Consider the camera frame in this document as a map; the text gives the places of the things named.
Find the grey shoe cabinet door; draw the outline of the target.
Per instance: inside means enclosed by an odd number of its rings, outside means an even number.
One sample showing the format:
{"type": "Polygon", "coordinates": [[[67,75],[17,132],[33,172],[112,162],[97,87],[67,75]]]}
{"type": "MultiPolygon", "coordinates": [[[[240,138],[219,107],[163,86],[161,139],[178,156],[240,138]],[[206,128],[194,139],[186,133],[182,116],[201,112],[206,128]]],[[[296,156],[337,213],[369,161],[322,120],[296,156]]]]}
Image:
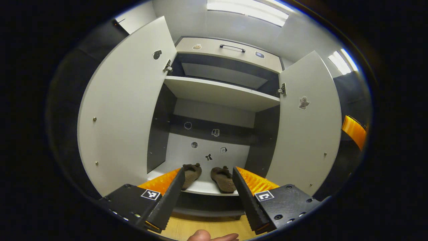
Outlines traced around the grey shoe cabinet door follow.
{"type": "Polygon", "coordinates": [[[280,118],[266,179],[293,184],[313,196],[335,162],[341,139],[341,107],[332,75],[316,51],[279,74],[280,118]]]}
{"type": "Polygon", "coordinates": [[[135,30],[103,59],[81,101],[80,158],[91,184],[106,196],[147,181],[147,154],[156,101],[177,50],[165,17],[135,30]]]}

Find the ceiling light panel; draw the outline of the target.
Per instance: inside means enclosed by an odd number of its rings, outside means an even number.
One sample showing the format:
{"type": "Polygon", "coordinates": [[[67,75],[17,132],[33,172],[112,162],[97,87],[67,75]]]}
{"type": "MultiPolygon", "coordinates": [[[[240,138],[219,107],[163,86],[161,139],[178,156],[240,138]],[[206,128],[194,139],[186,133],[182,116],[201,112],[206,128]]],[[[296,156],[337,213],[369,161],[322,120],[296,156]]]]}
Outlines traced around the ceiling light panel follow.
{"type": "Polygon", "coordinates": [[[359,71],[357,64],[345,49],[340,49],[339,51],[333,52],[330,56],[328,56],[328,60],[338,69],[342,75],[359,71]]]}
{"type": "Polygon", "coordinates": [[[288,13],[257,0],[207,0],[206,7],[208,11],[245,15],[280,27],[289,18],[288,13]]]}

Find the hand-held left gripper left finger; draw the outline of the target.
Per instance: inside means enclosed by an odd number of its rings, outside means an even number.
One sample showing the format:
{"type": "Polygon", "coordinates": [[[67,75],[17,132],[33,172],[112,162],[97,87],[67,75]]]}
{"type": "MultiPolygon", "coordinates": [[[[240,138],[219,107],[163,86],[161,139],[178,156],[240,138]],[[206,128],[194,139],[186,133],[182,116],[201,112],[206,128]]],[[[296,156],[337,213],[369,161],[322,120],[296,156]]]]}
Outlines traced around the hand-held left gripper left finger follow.
{"type": "Polygon", "coordinates": [[[131,226],[161,233],[181,194],[185,171],[178,168],[139,186],[125,184],[98,204],[131,226]]]}

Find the white cabinet shelf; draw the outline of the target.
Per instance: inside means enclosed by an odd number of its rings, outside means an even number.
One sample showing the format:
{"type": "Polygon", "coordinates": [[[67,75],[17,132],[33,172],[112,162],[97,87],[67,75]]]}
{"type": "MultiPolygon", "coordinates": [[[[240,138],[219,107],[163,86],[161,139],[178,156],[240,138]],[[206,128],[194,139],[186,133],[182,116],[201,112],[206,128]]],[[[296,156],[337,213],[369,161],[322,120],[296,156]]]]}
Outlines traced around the white cabinet shelf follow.
{"type": "Polygon", "coordinates": [[[255,90],[199,78],[167,76],[165,85],[180,99],[259,112],[279,106],[280,99],[255,90]]]}
{"type": "MultiPolygon", "coordinates": [[[[230,172],[232,168],[236,166],[235,163],[209,163],[209,162],[199,162],[202,168],[201,176],[192,183],[192,185],[185,190],[188,193],[194,193],[198,195],[213,195],[213,196],[237,196],[238,192],[234,191],[233,193],[221,193],[217,184],[211,179],[210,172],[214,167],[223,167],[227,166],[230,172]]],[[[167,172],[173,171],[178,168],[182,168],[183,164],[180,163],[170,163],[165,161],[157,168],[153,169],[147,174],[147,180],[153,180],[156,177],[159,177],[167,172]]]]}

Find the brown fluffy shoe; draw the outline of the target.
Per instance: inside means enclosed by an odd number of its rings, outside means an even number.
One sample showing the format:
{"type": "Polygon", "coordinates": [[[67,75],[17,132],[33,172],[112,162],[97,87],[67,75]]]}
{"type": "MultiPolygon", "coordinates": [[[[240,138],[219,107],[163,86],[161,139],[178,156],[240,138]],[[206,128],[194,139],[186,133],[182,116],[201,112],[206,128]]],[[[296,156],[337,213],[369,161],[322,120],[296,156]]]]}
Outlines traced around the brown fluffy shoe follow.
{"type": "Polygon", "coordinates": [[[181,190],[186,190],[194,183],[194,181],[200,177],[202,168],[200,163],[184,164],[182,168],[185,174],[185,181],[181,187],[181,190]]]}
{"type": "Polygon", "coordinates": [[[231,194],[236,191],[232,174],[227,166],[212,168],[210,176],[218,186],[220,193],[231,194]]]}

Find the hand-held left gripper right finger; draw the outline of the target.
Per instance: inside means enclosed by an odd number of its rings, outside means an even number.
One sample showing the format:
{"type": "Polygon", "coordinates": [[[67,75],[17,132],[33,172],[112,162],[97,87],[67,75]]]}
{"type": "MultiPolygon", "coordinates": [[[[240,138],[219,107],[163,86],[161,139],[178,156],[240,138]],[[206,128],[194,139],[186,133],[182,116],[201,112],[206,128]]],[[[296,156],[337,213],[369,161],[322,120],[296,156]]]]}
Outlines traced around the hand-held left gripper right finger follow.
{"type": "Polygon", "coordinates": [[[232,180],[249,225],[257,235],[290,229],[323,207],[322,201],[293,184],[278,186],[237,166],[232,180]]]}

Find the grey shoe cabinet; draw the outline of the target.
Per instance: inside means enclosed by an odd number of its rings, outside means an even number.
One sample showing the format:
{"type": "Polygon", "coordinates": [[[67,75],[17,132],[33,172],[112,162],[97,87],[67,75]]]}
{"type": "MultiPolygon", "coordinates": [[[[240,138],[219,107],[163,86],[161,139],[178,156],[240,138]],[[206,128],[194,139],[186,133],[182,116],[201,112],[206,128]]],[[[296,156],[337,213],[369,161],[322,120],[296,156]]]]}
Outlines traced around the grey shoe cabinet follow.
{"type": "MultiPolygon", "coordinates": [[[[255,90],[273,97],[282,58],[271,51],[231,39],[181,36],[167,76],[199,78],[255,90]],[[238,46],[220,48],[220,44],[238,46]]],[[[177,98],[163,83],[149,137],[148,173],[165,161],[235,163],[266,176],[277,141],[280,105],[251,112],[177,98]]],[[[205,218],[240,219],[239,196],[198,195],[182,191],[174,212],[205,218]]]]}

